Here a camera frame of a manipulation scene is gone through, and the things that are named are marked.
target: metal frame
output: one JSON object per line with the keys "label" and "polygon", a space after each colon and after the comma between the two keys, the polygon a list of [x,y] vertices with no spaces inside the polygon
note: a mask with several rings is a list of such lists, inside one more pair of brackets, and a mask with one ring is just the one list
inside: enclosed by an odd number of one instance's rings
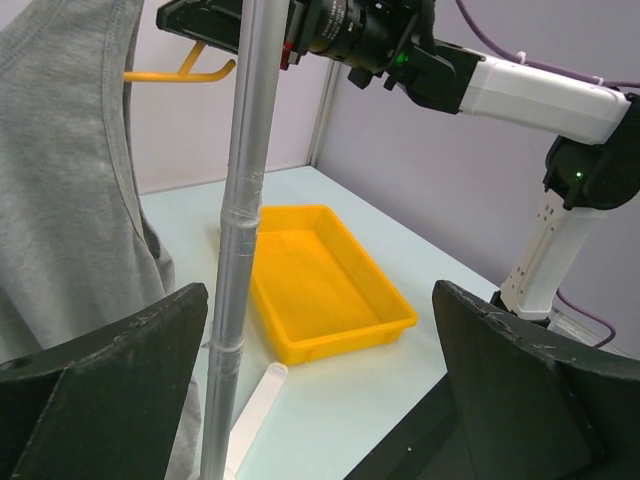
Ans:
{"label": "metal frame", "polygon": [[244,0],[209,348],[201,478],[223,480],[289,0]]}
{"label": "metal frame", "polygon": [[322,97],[320,97],[318,115],[316,116],[311,144],[309,145],[309,152],[307,153],[307,165],[311,165],[313,168],[316,168],[318,165],[318,157],[322,149],[322,144],[324,143],[324,136],[327,132],[327,122],[331,114],[331,107],[338,85],[338,78],[340,77],[341,66],[340,63],[331,60],[327,67],[327,76],[324,80]]}

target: white wall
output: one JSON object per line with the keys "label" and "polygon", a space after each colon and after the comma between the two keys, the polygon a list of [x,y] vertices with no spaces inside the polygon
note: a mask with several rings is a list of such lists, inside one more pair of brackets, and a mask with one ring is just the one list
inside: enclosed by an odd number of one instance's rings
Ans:
{"label": "white wall", "polygon": [[[176,71],[193,42],[155,26],[158,6],[146,0],[136,70]],[[0,8],[4,28],[28,0],[6,0]],[[214,71],[232,58],[205,49],[194,68]],[[282,72],[278,85],[267,168],[304,164],[322,94],[327,61],[308,56]],[[199,85],[135,84],[132,99],[133,160],[142,192],[219,180],[226,175],[231,136],[235,72],[221,82]]]}
{"label": "white wall", "polygon": [[[512,51],[526,50],[532,58],[594,75],[640,81],[637,0],[467,4],[486,32]],[[437,3],[436,35],[486,51],[453,0]],[[424,110],[399,90],[388,93],[375,79],[360,91],[348,83],[346,73],[338,85],[320,170],[501,283],[535,219],[553,135]],[[636,354],[638,245],[640,199],[604,221],[563,284],[568,297],[618,327],[617,346]],[[604,333],[586,319],[581,321]]]}

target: camera lens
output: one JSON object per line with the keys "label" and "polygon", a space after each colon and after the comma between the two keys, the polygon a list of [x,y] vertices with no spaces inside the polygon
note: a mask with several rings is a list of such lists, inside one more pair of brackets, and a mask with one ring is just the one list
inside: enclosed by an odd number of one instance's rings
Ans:
{"label": "camera lens", "polygon": [[397,12],[370,0],[316,1],[322,5],[310,52],[371,73],[387,67],[402,35]]}

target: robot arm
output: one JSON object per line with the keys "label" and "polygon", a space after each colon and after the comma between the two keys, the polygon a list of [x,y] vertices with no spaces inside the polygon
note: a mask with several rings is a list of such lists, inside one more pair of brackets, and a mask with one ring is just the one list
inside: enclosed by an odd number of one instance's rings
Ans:
{"label": "robot arm", "polygon": [[[367,88],[386,75],[417,105],[559,135],[547,157],[534,232],[494,303],[543,321],[584,241],[607,210],[640,191],[640,102],[632,94],[433,38],[435,0],[291,0],[281,67],[311,52],[351,67]],[[158,27],[238,51],[241,0],[173,0]]]}

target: cable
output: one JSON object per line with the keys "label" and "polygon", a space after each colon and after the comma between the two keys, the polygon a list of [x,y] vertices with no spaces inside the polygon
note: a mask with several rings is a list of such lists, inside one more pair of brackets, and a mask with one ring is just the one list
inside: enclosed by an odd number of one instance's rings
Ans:
{"label": "cable", "polygon": [[599,323],[600,325],[602,325],[603,327],[607,327],[609,329],[609,336],[607,338],[605,338],[604,340],[602,340],[601,342],[596,343],[593,348],[602,348],[605,345],[608,345],[609,343],[611,343],[613,341],[614,338],[616,338],[616,335],[618,334],[616,332],[616,329],[613,327],[613,325],[611,325],[608,321],[598,317],[597,315],[594,315],[593,313],[590,313],[582,308],[580,308],[579,306],[577,306],[576,304],[572,303],[571,301],[569,301],[567,299],[567,297],[564,296],[564,293],[562,293],[561,290],[558,290],[556,292],[556,296],[558,297],[558,299],[564,303],[567,307],[569,307],[572,310],[575,310],[576,312],[578,312],[580,315],[584,315],[587,318],[590,318],[591,320],[593,320],[596,323]]}
{"label": "cable", "polygon": [[460,10],[460,13],[464,17],[465,21],[467,22],[467,25],[469,25],[469,28],[471,28],[473,33],[475,33],[475,35],[480,39],[482,43],[484,43],[487,46],[487,48],[489,48],[490,50],[492,50],[494,53],[501,56],[505,60],[508,60],[514,63],[524,63],[525,65],[529,67],[537,68],[538,70],[544,70],[545,72],[563,75],[565,77],[573,78],[575,80],[580,80],[586,83],[591,83],[593,85],[603,85],[609,88],[618,88],[618,87],[640,88],[640,82],[604,80],[600,77],[591,77],[589,75],[585,75],[580,72],[568,70],[566,68],[558,67],[548,63],[537,62],[534,60],[526,60],[526,56],[524,54],[514,55],[513,53],[505,50],[500,45],[495,43],[482,31],[480,26],[476,23],[476,21],[473,19],[473,17],[469,13],[469,9],[467,8],[463,0],[455,0],[455,1],[456,1],[456,4],[458,5],[458,9]]}
{"label": "cable", "polygon": [[178,73],[162,72],[125,72],[124,81],[131,82],[167,82],[167,83],[210,83],[227,77],[235,68],[236,62],[229,60],[224,67],[213,73],[190,73],[204,50],[204,42],[196,42],[178,70]]}

